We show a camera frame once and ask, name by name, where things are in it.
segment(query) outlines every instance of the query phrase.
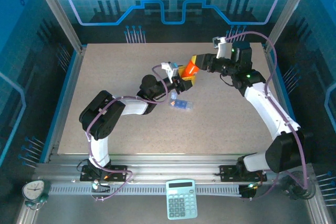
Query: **clock face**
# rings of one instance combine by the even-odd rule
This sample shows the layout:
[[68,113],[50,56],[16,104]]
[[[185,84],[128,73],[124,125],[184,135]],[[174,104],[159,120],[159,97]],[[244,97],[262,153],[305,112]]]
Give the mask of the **clock face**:
[[26,184],[22,188],[23,196],[29,200],[37,199],[44,190],[44,181],[36,180]]

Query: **clock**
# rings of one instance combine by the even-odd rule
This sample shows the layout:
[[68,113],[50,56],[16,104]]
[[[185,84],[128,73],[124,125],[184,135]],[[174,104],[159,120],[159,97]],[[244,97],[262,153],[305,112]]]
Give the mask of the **clock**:
[[22,188],[22,194],[30,206],[44,203],[48,199],[48,189],[44,180],[35,180],[27,183]]

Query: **speckled tabletop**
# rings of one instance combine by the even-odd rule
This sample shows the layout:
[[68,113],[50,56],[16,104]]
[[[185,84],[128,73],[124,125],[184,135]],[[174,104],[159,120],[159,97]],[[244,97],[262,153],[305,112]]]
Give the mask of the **speckled tabletop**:
[[[267,79],[262,46],[253,43],[251,47],[253,68]],[[216,52],[211,43],[89,44],[58,154],[88,153],[78,118],[101,90],[114,96],[136,95],[142,77],[151,73],[153,66],[168,61],[185,65],[194,54]],[[270,89],[275,95],[273,83]],[[178,98],[193,102],[193,110],[160,104],[148,115],[120,117],[109,137],[109,153],[243,154],[265,150],[271,143],[257,111],[217,73],[200,71],[195,86]]]

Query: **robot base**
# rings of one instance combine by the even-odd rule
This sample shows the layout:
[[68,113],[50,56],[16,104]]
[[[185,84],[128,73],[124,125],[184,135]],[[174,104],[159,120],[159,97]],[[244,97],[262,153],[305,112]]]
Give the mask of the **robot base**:
[[237,165],[221,165],[219,166],[219,176],[221,182],[263,182],[267,181],[266,174],[262,174],[262,171],[245,172],[243,173]]
[[[127,170],[127,166],[111,165],[111,162],[109,162],[105,166],[105,168],[109,170]],[[93,166],[90,162],[88,162],[88,165],[83,165],[79,180],[81,182],[92,182],[95,179],[98,179],[100,182],[125,182],[126,176],[127,176],[126,172],[108,173]]]

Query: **calculator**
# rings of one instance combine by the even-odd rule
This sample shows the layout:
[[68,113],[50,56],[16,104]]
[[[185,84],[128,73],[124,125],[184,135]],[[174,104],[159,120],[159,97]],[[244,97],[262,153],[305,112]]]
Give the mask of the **calculator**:
[[166,183],[167,215],[170,220],[197,217],[195,181],[192,179],[171,180]]

